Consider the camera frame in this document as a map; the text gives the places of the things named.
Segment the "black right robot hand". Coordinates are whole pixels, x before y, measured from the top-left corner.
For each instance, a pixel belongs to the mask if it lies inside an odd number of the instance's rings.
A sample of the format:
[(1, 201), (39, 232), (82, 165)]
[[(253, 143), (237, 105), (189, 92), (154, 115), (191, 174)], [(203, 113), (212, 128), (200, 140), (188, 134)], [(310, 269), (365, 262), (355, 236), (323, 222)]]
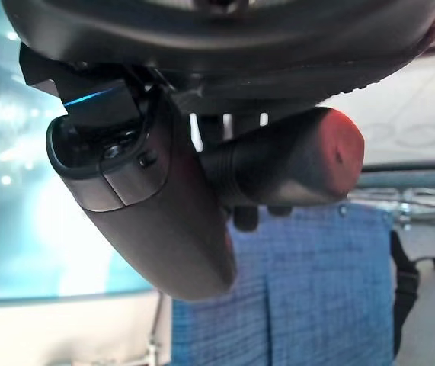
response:
[(148, 282), (227, 292), (241, 207), (343, 200), (365, 143), (323, 106), (435, 40), (435, 1), (4, 1), (27, 85), (57, 97), (46, 153)]

